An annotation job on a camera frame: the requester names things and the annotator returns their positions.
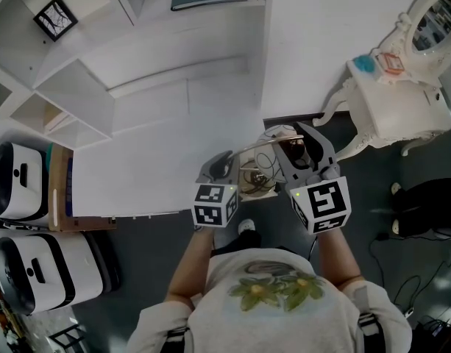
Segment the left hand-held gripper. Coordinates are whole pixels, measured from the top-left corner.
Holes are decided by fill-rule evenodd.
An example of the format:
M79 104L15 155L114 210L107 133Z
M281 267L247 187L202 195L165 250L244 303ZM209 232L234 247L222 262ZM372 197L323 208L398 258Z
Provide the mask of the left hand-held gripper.
M238 209L238 175L229 176L232 151L223 151L201 168L193 192L193 222L200 227L225 228ZM212 177L227 177L213 180Z

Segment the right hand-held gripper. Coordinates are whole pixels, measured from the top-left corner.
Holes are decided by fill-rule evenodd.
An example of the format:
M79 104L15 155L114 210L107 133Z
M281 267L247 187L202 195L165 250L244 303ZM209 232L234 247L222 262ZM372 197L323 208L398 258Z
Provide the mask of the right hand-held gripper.
M274 144L291 207L310 235L341 228L350 216L349 188L333 145L305 123L297 122L296 132L303 141Z

